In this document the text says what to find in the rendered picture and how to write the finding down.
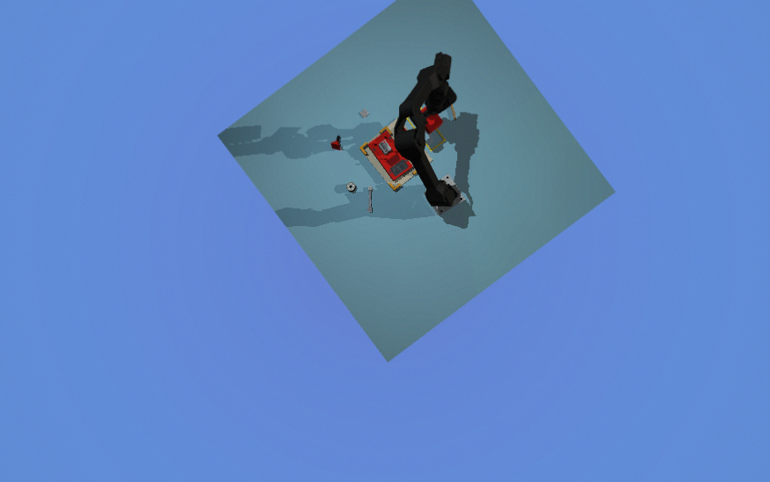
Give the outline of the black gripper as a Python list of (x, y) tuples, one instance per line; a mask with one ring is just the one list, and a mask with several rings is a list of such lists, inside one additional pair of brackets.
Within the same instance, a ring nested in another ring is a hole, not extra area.
[[(429, 116), (433, 116), (435, 114), (440, 114), (443, 111), (445, 111), (450, 105), (452, 105), (456, 101), (456, 94), (452, 90), (452, 88), (449, 86), (447, 95), (445, 96), (445, 99), (440, 103), (434, 103), (430, 100), (430, 96), (428, 95), (428, 101), (426, 106), (426, 111), (423, 113), (420, 112), (420, 117), (423, 120), (424, 124), (426, 125), (427, 118)], [(415, 125), (416, 128), (418, 128), (418, 122), (416, 121), (415, 117), (410, 117), (410, 120)]]

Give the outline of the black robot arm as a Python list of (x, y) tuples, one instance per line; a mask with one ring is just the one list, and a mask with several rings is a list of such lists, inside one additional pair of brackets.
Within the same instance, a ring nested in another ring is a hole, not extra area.
[[(418, 176), (425, 185), (425, 197), (432, 207), (452, 207), (459, 194), (446, 183), (438, 180), (425, 154), (425, 124), (420, 117), (420, 108), (428, 95), (434, 103), (445, 99), (449, 88), (451, 57), (441, 52), (435, 55), (434, 64), (421, 69), (414, 86), (405, 101), (399, 106), (399, 117), (394, 127), (394, 145), (398, 153), (411, 161)], [(415, 117), (418, 128), (403, 131), (407, 118)], [(458, 194), (458, 195), (457, 195)]]

